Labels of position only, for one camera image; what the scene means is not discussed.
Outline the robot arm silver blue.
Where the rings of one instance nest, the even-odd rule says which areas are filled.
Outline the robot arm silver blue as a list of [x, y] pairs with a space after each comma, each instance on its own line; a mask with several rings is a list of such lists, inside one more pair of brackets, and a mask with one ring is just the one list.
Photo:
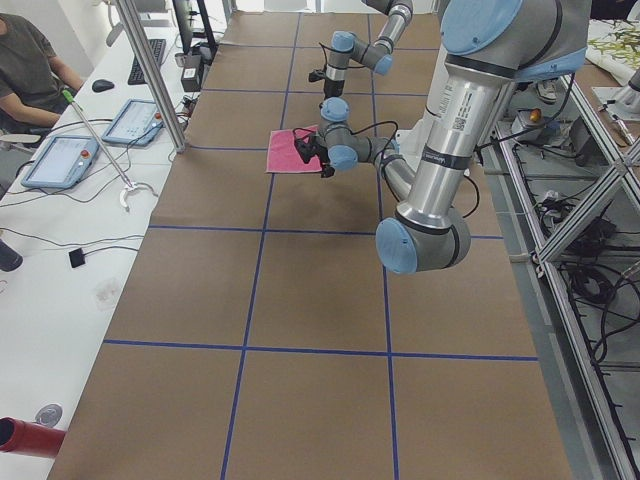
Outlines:
[[446, 269], [471, 244], [469, 228], [454, 197], [482, 133], [492, 127], [491, 110], [508, 84], [553, 79], [577, 71], [587, 50], [591, 5], [587, 1], [448, 1], [440, 14], [447, 78], [433, 86], [437, 100], [418, 127], [418, 155], [410, 165], [385, 137], [361, 137], [349, 126], [342, 92], [351, 62], [385, 74], [394, 47], [410, 24], [408, 1], [377, 1], [386, 24], [366, 43], [349, 31], [333, 34], [325, 67], [316, 131], [295, 144], [300, 158], [317, 158], [324, 175], [361, 163], [374, 165], [397, 198], [392, 217], [376, 230], [381, 263], [398, 274]]
[[397, 42], [413, 18], [411, 0], [373, 0], [363, 4], [387, 17], [381, 32], [373, 42], [361, 40], [350, 31], [335, 31], [330, 46], [323, 46], [327, 54], [320, 72], [324, 80], [324, 98], [340, 97], [343, 94], [350, 62], [375, 74], [386, 75], [392, 67], [392, 54]]

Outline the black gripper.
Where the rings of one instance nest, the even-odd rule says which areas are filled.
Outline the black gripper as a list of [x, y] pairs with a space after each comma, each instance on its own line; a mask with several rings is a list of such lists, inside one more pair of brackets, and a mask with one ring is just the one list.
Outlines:
[[[294, 147], [305, 165], [310, 165], [313, 159], [319, 161], [321, 168], [329, 166], [327, 149], [322, 146], [315, 134], [307, 134], [304, 137], [294, 139]], [[322, 178], [330, 178], [334, 175], [332, 168], [324, 169], [321, 172]]]
[[333, 80], [328, 77], [324, 79], [324, 98], [329, 99], [333, 97], [341, 97], [344, 90], [344, 80]]

